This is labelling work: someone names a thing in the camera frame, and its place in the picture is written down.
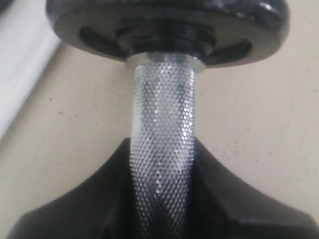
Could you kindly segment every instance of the dumbbell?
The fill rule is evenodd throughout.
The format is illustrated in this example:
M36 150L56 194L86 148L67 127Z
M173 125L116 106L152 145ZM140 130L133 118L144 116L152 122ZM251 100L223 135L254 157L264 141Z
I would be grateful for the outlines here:
M132 138L11 238L319 238L311 217L241 181L194 136L196 74L275 54L289 32L284 0L47 0L46 10L62 40L134 72Z

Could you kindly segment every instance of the hex dumbbell head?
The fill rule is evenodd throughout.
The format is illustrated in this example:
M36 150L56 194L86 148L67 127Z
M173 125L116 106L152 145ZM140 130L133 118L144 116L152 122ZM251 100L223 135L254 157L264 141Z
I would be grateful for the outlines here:
M94 54L180 52L208 67L265 59L289 28L284 0L48 0L47 14L62 40Z

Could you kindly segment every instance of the beige floor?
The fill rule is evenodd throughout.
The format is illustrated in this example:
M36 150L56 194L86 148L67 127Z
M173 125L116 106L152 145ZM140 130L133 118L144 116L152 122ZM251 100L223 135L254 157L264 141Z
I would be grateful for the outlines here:
M246 182L319 222L319 2L289 2L292 31L276 56L199 76L196 134ZM130 135L132 91L123 64L59 49L0 145L0 238Z

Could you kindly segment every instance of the dumbbell handle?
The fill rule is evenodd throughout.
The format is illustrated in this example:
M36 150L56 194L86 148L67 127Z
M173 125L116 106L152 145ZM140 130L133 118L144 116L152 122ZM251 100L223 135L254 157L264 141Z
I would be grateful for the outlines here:
M136 194L137 238L179 239L185 227L194 160L196 58L140 54L135 72L130 168Z

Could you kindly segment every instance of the black rubber base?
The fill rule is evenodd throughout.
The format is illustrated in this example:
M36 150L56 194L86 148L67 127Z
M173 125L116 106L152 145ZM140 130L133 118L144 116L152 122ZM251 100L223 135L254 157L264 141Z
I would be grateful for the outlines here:
M280 48L289 28L284 0L48 0L47 13L57 35L85 51L125 61L166 46L190 54L204 47L199 53L208 67L267 58ZM163 22L169 38L158 41ZM176 39L177 25L190 30ZM127 48L136 41L138 47Z
M319 239L311 217L241 181L199 141L195 152L183 239ZM134 239L129 157L130 141L126 139L91 178L26 214L7 239Z

